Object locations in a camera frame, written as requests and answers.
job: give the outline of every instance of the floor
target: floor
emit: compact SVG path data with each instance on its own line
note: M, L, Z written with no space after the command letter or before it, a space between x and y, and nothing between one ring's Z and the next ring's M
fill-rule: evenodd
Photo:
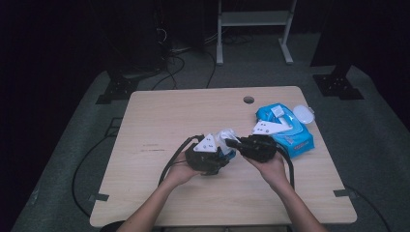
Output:
M352 224L327 224L331 231L407 231L410 228L410 133L377 92L365 73L352 67L347 77L364 96L342 101L323 97L312 76L333 67L312 68L309 62L318 34L291 35L289 50L294 64L286 65L278 37L252 35L247 43L225 45L224 64L215 66L216 46L207 52L188 51L168 60L168 72L140 81L137 91L163 89L299 86L337 167L351 189L358 214ZM55 148L32 197L13 231L100 231L74 204L72 184L86 214L93 209L115 137L104 137L114 118L121 118L127 101L96 104L109 78L102 72L84 95ZM276 227L167 228L166 231L276 231Z

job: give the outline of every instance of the person's left hand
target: person's left hand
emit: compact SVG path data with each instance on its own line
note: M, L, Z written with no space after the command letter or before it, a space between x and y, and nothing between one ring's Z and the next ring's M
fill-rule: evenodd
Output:
M169 168L168 174L166 175L164 181L175 188L186 183L190 180L190 178L200 173L200 171L193 170L187 164L185 152L182 152L178 155L171 168Z

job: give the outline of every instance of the person's right hand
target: person's right hand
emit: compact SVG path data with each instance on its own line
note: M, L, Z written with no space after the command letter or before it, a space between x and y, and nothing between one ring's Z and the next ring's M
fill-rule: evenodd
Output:
M277 191L283 186L290 186L284 170L283 157L280 153L277 152L275 156L267 162L258 162L253 159L244 158L259 170L263 179L274 191Z

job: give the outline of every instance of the black stand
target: black stand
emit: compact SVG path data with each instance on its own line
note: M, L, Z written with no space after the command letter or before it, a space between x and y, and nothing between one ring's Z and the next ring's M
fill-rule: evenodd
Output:
M341 100L362 100L360 91L353 88L346 78L351 67L350 62L337 64L331 74L315 74L314 81L323 96L339 97Z
M138 87L139 80L127 79L122 75L120 78L112 78L112 73L110 73L110 71L107 72L111 80L105 92L99 96L96 104L110 104L111 101L129 100L131 94Z

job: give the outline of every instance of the blue wipes package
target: blue wipes package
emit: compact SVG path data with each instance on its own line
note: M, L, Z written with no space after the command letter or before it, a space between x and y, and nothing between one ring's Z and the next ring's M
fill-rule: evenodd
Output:
M293 112L285 105L275 103L263 106L256 112L256 117L262 121L288 124L292 128L271 135L278 144L287 150L290 158L295 158L314 148L313 136L309 133L308 128L299 122Z

